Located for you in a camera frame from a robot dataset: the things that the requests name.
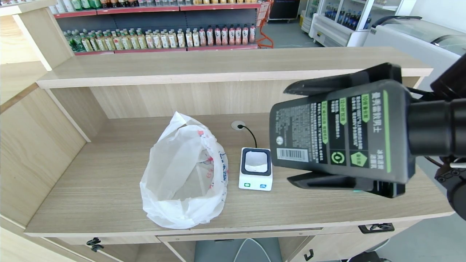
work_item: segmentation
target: red shelf edge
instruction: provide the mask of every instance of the red shelf edge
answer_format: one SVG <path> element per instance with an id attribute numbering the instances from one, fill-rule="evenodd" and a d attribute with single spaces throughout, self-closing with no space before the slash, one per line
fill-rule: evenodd
<path id="1" fill-rule="evenodd" d="M 147 12 L 173 12 L 179 11 L 179 7 L 120 7 L 98 9 L 97 15 L 101 14 L 126 14 L 126 13 L 147 13 Z"/>
<path id="2" fill-rule="evenodd" d="M 69 13 L 62 13 L 62 14 L 54 14 L 54 17 L 65 18 L 65 17 L 90 16 L 90 15 L 97 15 L 97 11 L 94 9 L 94 10 L 84 10 L 84 11 L 76 11 L 76 12 L 69 12 Z"/>
<path id="3" fill-rule="evenodd" d="M 179 8 L 181 11 L 219 10 L 219 9 L 257 9 L 257 8 L 260 8 L 260 3 L 206 4 L 206 5 L 180 6 Z"/>
<path id="4" fill-rule="evenodd" d="M 203 51 L 203 50 L 242 50 L 242 49 L 257 49 L 257 44 L 234 45 L 234 46 L 206 46 L 206 47 L 188 47 L 188 51 Z"/>
<path id="5" fill-rule="evenodd" d="M 186 51 L 186 48 L 115 50 L 115 54 L 127 54 L 127 53 L 158 53 L 158 52 L 176 52 L 176 51 Z"/>
<path id="6" fill-rule="evenodd" d="M 107 55 L 107 54 L 113 54 L 113 51 L 75 52 L 75 55 Z"/>

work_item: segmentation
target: checkout counter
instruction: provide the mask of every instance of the checkout counter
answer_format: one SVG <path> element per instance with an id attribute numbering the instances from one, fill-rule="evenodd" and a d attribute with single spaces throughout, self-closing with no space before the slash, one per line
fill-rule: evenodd
<path id="1" fill-rule="evenodd" d="M 48 7 L 37 7 L 47 1 L 25 3 L 36 9 L 16 15 L 33 13 L 34 21 L 56 25 Z M 48 30 L 60 39 L 58 27 Z M 419 168 L 395 199 L 302 190 L 286 177 L 303 171 L 281 167 L 273 168 L 270 192 L 237 187 L 241 148 L 253 140 L 233 130 L 232 121 L 244 121 L 258 147 L 269 148 L 269 111 L 297 98 L 282 93 L 294 81 L 383 62 L 401 65 L 410 87 L 430 74 L 429 66 L 393 48 L 74 56 L 66 41 L 58 44 L 69 52 L 55 52 L 53 61 L 43 56 L 48 72 L 2 105 L 1 226 L 71 260 L 194 262 L 196 241 L 264 237 L 278 238 L 284 262 L 340 260 L 421 220 L 454 213 Z M 175 111 L 205 124 L 229 161 L 222 213 L 186 230 L 149 220 L 139 189 L 149 150 Z M 381 223 L 394 230 L 363 234 L 358 227 Z M 104 247 L 97 252 L 86 245 L 95 237 Z"/>

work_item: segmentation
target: green label stripe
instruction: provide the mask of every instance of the green label stripe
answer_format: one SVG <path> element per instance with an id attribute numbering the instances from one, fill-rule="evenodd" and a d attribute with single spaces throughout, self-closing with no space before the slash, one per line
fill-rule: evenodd
<path id="1" fill-rule="evenodd" d="M 346 124 L 346 98 L 340 98 L 340 124 Z"/>
<path id="2" fill-rule="evenodd" d="M 385 125 L 385 165 L 387 173 L 391 172 L 391 153 L 390 153 L 390 119 L 388 110 L 388 93 L 384 90 L 384 125 Z"/>
<path id="3" fill-rule="evenodd" d="M 363 111 L 363 121 L 367 123 L 370 120 L 369 94 L 361 96 L 361 106 Z"/>
<path id="4" fill-rule="evenodd" d="M 323 101 L 321 105 L 321 121 L 322 121 L 322 143 L 329 142 L 329 124 L 327 117 L 327 101 Z"/>

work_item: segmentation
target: barcode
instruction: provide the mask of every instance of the barcode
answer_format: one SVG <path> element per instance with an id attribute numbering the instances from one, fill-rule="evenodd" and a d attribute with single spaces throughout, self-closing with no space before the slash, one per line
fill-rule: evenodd
<path id="1" fill-rule="evenodd" d="M 299 162 L 309 162 L 307 149 L 277 148 L 277 158 Z"/>

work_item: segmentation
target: wooden countertop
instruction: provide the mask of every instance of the wooden countertop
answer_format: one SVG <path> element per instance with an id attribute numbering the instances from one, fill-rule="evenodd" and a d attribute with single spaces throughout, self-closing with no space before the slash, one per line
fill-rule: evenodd
<path id="1" fill-rule="evenodd" d="M 365 192 L 304 190 L 286 177 L 305 171 L 274 167 L 272 191 L 238 188 L 240 152 L 254 141 L 231 128 L 241 119 L 259 147 L 269 147 L 268 114 L 196 116 L 225 148 L 228 195 L 219 217 L 188 230 L 161 228 L 142 210 L 139 182 L 149 150 L 171 117 L 112 119 L 87 143 L 28 224 L 31 236 L 166 235 L 286 230 L 397 222 L 453 214 L 446 198 L 417 169 L 406 194 L 387 199 Z"/>
<path id="2" fill-rule="evenodd" d="M 310 79 L 384 62 L 403 76 L 431 67 L 391 47 L 283 48 L 76 56 L 37 81 L 41 88 Z"/>
<path id="3" fill-rule="evenodd" d="M 46 72 L 40 61 L 2 64 L 0 66 L 0 104 L 34 84 Z"/>

